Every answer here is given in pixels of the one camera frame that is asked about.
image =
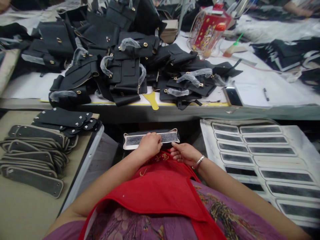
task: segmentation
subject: purple patterned shirt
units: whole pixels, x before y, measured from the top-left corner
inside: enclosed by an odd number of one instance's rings
[[[191,180],[202,203],[228,240],[284,240],[270,224],[242,204]],[[44,240],[78,239],[85,221],[64,224]],[[177,215],[140,215],[118,203],[96,218],[87,240],[198,239],[191,221]]]

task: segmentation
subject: person's hand in background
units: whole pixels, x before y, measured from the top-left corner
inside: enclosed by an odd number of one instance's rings
[[[161,135],[153,132],[142,137],[137,151],[149,160],[160,152],[161,147]]]
[[[172,142],[173,148],[170,149],[171,156],[178,162],[183,162],[192,167],[202,157],[202,154],[188,143]]]

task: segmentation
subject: smartphone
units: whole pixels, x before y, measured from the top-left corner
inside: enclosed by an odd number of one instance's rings
[[[224,87],[223,91],[226,95],[229,105],[240,106],[240,107],[243,106],[240,100],[240,97],[238,95],[238,92],[234,87]]]

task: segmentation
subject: sleeve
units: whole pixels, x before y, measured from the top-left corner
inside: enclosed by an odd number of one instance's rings
[[[80,236],[80,232],[84,225],[85,221],[75,221],[66,223],[48,236],[46,236],[43,240],[77,240]]]

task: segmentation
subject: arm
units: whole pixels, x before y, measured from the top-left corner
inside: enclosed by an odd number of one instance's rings
[[[313,14],[313,11],[303,9],[295,5],[292,1],[288,2],[283,8],[290,13],[294,13],[298,16],[310,17]]]
[[[86,220],[93,207],[120,184],[129,181],[138,169],[159,153],[161,136],[147,133],[139,147],[93,182],[51,225],[46,235],[73,221]]]
[[[173,158],[178,162],[184,162],[189,166],[193,166],[202,156],[202,154],[190,144],[173,143],[172,145],[173,148],[170,149],[171,155],[174,156]],[[210,188],[246,206],[264,218],[287,239],[311,239],[308,234],[289,218],[284,216],[251,189],[231,177],[208,158],[204,158],[199,164],[198,173]]]

